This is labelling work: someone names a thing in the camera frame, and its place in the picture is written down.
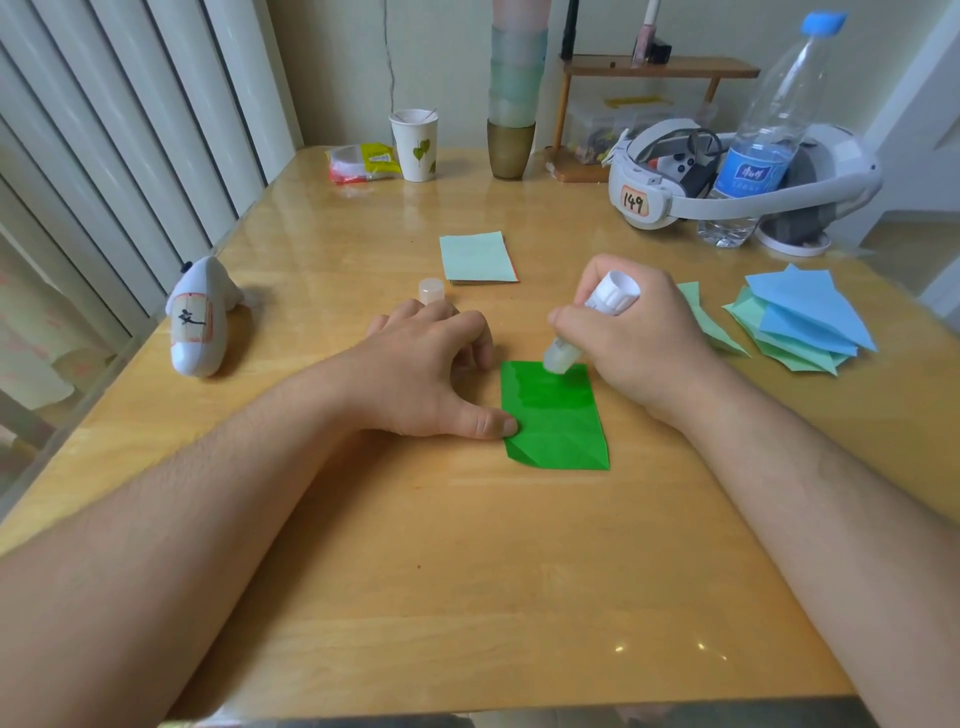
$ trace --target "plastic storage box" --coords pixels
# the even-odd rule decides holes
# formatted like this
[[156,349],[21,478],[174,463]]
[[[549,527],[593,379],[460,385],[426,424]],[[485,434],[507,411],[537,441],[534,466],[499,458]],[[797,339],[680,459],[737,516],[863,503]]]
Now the plastic storage box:
[[581,163],[598,164],[624,129],[632,130],[634,135],[664,119],[682,116],[709,126],[716,112],[715,104],[700,102],[697,107],[691,102],[674,103],[661,96],[571,101],[566,108],[564,146]]

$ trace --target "glue stick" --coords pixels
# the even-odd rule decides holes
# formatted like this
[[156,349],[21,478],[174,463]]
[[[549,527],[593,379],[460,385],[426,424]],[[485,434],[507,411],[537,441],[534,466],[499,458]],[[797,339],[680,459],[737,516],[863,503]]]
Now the glue stick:
[[[630,308],[639,295],[640,286],[635,280],[626,273],[610,271],[597,283],[597,287],[593,289],[584,306],[608,316],[617,316]],[[543,353],[543,368],[555,375],[564,374],[581,353],[575,346],[558,336]]]

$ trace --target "wooden stick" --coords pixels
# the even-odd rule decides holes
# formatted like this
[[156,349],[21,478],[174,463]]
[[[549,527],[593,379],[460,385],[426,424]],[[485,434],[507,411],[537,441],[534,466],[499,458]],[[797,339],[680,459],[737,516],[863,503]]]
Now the wooden stick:
[[720,85],[720,77],[714,76],[710,79],[710,85],[707,86],[707,95],[704,96],[704,101],[708,104],[713,101],[713,97],[716,95],[717,87]]
[[564,80],[560,85],[560,103],[557,105],[557,126],[553,130],[553,153],[557,154],[564,141],[564,121],[566,120],[566,102],[570,97],[570,80],[573,77],[564,71]]

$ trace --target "blue paper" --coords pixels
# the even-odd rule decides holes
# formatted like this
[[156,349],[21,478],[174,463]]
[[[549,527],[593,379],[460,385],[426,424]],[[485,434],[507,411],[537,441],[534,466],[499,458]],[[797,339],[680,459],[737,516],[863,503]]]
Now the blue paper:
[[[829,271],[802,271],[789,266],[779,273],[747,276],[747,283],[755,296],[772,304],[764,314],[761,331],[792,336],[831,352],[855,353],[853,344],[876,351],[870,332],[833,286]],[[797,319],[810,326],[798,324]]]
[[444,275],[453,282],[516,282],[514,264],[507,255],[501,232],[478,235],[443,235],[440,255]]
[[851,341],[772,303],[767,304],[767,310],[760,321],[760,330],[764,333],[789,336],[826,352],[856,356],[856,345]]

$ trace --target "green paper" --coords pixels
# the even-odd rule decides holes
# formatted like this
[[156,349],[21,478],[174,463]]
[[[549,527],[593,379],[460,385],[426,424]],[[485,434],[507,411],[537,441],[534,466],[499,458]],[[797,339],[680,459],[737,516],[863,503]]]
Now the green paper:
[[690,283],[678,283],[677,287],[684,294],[686,302],[693,311],[693,318],[697,320],[700,330],[707,335],[707,339],[712,346],[723,349],[727,352],[742,353],[744,356],[750,356],[747,351],[737,344],[723,328],[713,321],[707,312],[700,306],[700,282],[693,280]]
[[837,365],[849,358],[844,354],[825,352],[790,336],[761,331],[760,321],[766,303],[754,296],[747,286],[740,290],[734,303],[728,303],[724,308],[750,334],[761,352],[777,359],[791,372],[829,372],[836,376]]
[[500,391],[501,406],[520,424],[520,431],[504,440],[512,460],[553,470],[610,469],[585,364],[555,375],[538,361],[505,361]]
[[444,275],[453,282],[516,282],[514,264],[503,244],[503,233],[442,235],[440,255]]

